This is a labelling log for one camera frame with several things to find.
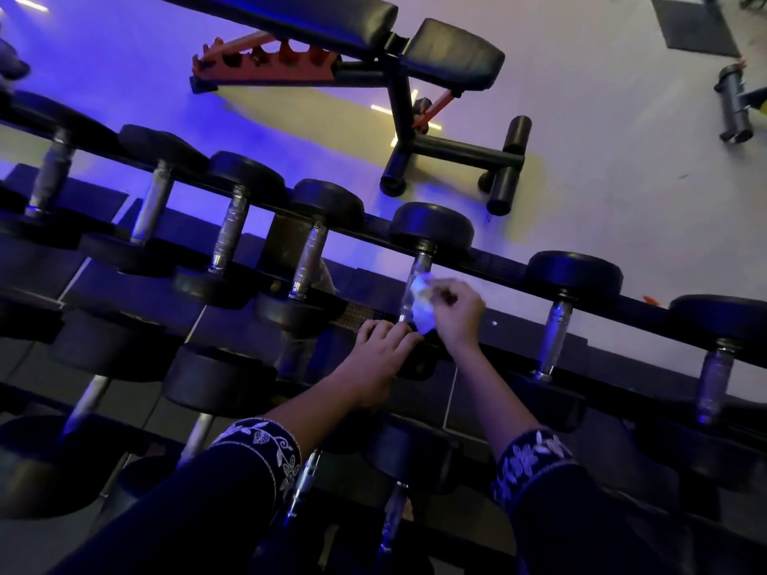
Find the black padded seat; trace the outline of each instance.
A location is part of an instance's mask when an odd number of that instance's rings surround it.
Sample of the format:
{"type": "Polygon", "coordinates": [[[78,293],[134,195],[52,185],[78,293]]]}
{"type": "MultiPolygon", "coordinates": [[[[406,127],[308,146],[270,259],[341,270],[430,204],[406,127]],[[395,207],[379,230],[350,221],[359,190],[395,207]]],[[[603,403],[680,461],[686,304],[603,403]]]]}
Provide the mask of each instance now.
{"type": "Polygon", "coordinates": [[[452,91],[493,86],[506,55],[484,38],[426,18],[402,55],[408,75],[452,91]]]}
{"type": "Polygon", "coordinates": [[[397,19],[382,0],[164,1],[360,59],[379,54],[397,19]]]}

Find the sleeve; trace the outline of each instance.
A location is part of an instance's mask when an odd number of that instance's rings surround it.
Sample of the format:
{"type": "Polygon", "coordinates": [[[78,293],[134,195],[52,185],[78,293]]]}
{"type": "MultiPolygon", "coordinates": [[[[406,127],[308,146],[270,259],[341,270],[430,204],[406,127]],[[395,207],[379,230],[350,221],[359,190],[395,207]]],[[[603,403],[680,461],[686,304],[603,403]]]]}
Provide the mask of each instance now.
{"type": "Polygon", "coordinates": [[[301,464],[281,425],[236,422],[51,573],[244,573],[301,464]]]}
{"type": "Polygon", "coordinates": [[[520,573],[665,575],[662,563],[549,430],[515,439],[498,462],[493,497],[508,514],[520,573]]]}

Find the person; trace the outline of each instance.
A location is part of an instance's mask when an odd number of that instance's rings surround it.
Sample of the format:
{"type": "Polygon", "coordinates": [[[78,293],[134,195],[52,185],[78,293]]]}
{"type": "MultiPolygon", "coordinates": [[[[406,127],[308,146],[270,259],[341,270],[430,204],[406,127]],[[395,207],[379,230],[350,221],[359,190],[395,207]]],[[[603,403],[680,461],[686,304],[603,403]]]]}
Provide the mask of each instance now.
{"type": "MultiPolygon", "coordinates": [[[[497,461],[493,495],[527,570],[672,573],[484,357],[482,298],[458,280],[436,280],[433,291],[437,332],[469,386],[497,461]]],[[[52,572],[244,573],[304,457],[351,411],[386,400],[391,379],[421,339],[405,323],[368,320],[331,375],[261,418],[229,427],[52,572]]]]}

